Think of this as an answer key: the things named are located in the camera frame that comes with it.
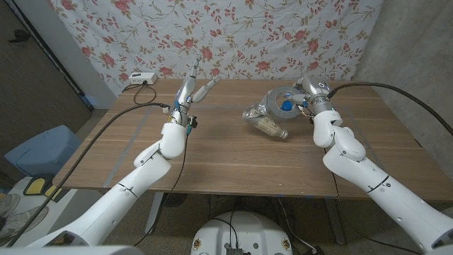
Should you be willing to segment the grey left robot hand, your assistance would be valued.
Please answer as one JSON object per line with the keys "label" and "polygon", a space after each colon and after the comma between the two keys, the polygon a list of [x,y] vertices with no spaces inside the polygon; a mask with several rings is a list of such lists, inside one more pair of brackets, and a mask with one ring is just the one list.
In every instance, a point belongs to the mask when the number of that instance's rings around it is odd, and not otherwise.
{"label": "grey left robot hand", "polygon": [[190,122],[188,111],[190,110],[191,105],[193,103],[200,103],[201,101],[203,101],[209,91],[213,87],[215,87],[222,79],[220,76],[216,76],[207,84],[201,86],[197,91],[195,91],[197,86],[197,71],[201,59],[201,57],[197,57],[193,61],[188,70],[186,78],[184,79],[181,87],[176,94],[174,107],[168,114],[168,121],[170,123],[186,126]]}

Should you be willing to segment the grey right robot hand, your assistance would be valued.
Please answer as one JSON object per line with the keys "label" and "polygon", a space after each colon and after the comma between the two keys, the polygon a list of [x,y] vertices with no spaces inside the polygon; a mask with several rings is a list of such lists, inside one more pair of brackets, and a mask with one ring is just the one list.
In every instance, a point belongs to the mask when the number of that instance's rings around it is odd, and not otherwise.
{"label": "grey right robot hand", "polygon": [[299,93],[289,97],[289,100],[301,106],[303,102],[311,105],[311,111],[317,115],[324,111],[334,111],[335,108],[327,95],[331,92],[327,83],[314,76],[303,76],[295,81],[293,87]]}

